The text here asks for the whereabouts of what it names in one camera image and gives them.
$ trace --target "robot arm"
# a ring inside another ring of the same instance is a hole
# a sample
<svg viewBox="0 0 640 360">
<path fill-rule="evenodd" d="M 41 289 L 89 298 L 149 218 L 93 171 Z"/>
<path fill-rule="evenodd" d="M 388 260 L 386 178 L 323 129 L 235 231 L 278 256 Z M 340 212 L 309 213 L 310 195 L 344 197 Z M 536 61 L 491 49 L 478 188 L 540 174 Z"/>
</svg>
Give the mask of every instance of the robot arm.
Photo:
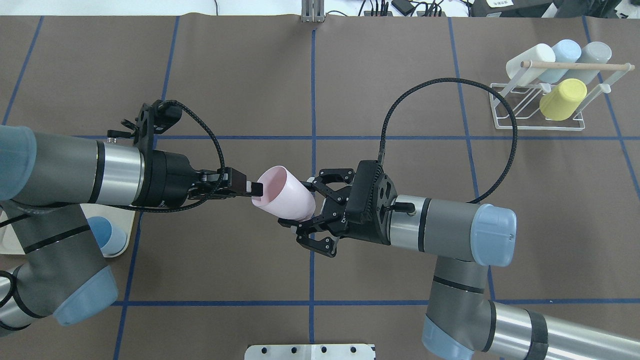
<svg viewBox="0 0 640 360">
<path fill-rule="evenodd" d="M 135 124 L 122 122 L 132 133 L 109 131 L 110 139 L 133 138 L 133 147 L 0 126 L 0 206 L 9 218 L 0 226 L 12 224 L 28 261 L 0 272 L 0 336 L 49 315 L 71 325 L 116 300 L 78 204 L 172 212 L 192 208 L 180 208 L 187 199 L 262 195 L 236 169 L 194 170 L 184 155 L 153 150 L 154 135 L 180 119 L 176 104 L 144 104 Z"/>
<path fill-rule="evenodd" d="M 344 183 L 340 190 L 327 184 Z M 516 216 L 510 209 L 398 195 L 377 161 L 324 169 L 303 183 L 326 197 L 321 214 L 291 227 L 307 249 L 334 257 L 339 238 L 354 238 L 438 256 L 422 342 L 447 359 L 475 351 L 509 359 L 640 359 L 640 341 L 484 297 L 488 266 L 510 264 Z M 332 236 L 315 241 L 311 233 Z"/>
</svg>

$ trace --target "pink cup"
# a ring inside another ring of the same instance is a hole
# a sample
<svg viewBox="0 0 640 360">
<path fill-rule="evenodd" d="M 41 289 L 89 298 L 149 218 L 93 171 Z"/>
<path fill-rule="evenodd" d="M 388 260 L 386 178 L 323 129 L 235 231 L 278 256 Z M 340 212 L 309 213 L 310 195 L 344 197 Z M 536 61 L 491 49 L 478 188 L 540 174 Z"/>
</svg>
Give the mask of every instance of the pink cup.
<svg viewBox="0 0 640 360">
<path fill-rule="evenodd" d="M 314 216 L 316 202 L 311 193 L 285 167 L 275 166 L 260 176 L 262 196 L 251 202 L 279 218 L 303 221 Z"/>
</svg>

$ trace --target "white cup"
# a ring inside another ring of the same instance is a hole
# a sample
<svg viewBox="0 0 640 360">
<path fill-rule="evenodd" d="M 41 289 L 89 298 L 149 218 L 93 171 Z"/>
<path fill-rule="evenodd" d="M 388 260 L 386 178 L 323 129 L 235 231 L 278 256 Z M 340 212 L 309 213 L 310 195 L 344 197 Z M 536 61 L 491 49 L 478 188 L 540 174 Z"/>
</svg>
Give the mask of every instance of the white cup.
<svg viewBox="0 0 640 360">
<path fill-rule="evenodd" d="M 509 76 L 509 79 L 513 79 L 513 77 L 516 76 L 518 71 L 521 69 L 520 63 L 527 60 L 545 61 L 545 62 L 552 63 L 552 62 L 555 62 L 556 60 L 556 54 L 554 53 L 554 50 L 547 44 L 538 44 L 526 50 L 520 55 L 507 61 L 506 70 L 507 70 L 507 75 Z M 520 78 L 520 80 L 518 80 L 516 85 L 518 86 L 529 85 L 531 81 L 534 81 L 538 76 L 542 75 L 542 73 L 545 70 L 546 69 L 538 69 L 535 67 L 527 69 L 525 73 L 522 75 L 522 77 Z"/>
<path fill-rule="evenodd" d="M 303 221 L 314 216 L 316 202 L 285 167 L 274 166 L 260 176 L 262 196 L 251 198 L 253 205 L 279 218 Z"/>
<path fill-rule="evenodd" d="M 105 257 L 112 258 L 127 245 L 127 234 L 121 228 L 113 225 L 109 219 L 90 217 L 86 221 L 89 223 L 95 241 Z"/>
</svg>

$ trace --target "yellow cup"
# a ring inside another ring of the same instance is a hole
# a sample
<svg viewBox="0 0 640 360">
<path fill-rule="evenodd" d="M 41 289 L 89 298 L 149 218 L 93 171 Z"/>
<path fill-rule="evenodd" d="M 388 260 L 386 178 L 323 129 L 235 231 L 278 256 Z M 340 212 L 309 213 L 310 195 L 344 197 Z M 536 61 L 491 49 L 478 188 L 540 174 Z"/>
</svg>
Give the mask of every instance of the yellow cup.
<svg viewBox="0 0 640 360">
<path fill-rule="evenodd" d="M 540 112 L 554 121 L 568 119 L 587 96 L 587 86 L 578 79 L 566 79 L 540 99 Z"/>
</svg>

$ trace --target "white tray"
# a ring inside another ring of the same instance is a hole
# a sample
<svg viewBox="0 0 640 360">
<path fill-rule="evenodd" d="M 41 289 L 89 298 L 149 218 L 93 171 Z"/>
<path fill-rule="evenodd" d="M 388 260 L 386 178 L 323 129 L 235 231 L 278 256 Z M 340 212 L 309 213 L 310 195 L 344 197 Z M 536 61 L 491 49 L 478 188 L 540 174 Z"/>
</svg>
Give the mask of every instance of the white tray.
<svg viewBox="0 0 640 360">
<path fill-rule="evenodd" d="M 133 220 L 136 216 L 135 211 L 123 210 L 113 208 L 111 206 L 98 205 L 98 204 L 81 204 L 84 215 L 87 218 L 90 217 L 105 217 L 108 218 L 115 226 L 124 230 L 127 235 L 127 243 L 122 251 L 113 256 L 105 256 L 105 258 L 115 258 L 122 254 L 129 246 L 129 239 L 131 238 L 131 231 L 133 228 Z M 0 222 L 7 219 L 6 214 L 2 212 L 0 215 Z M 0 254 L 9 255 L 24 255 L 24 251 L 18 237 L 15 235 L 15 231 L 11 225 L 0 228 Z"/>
</svg>

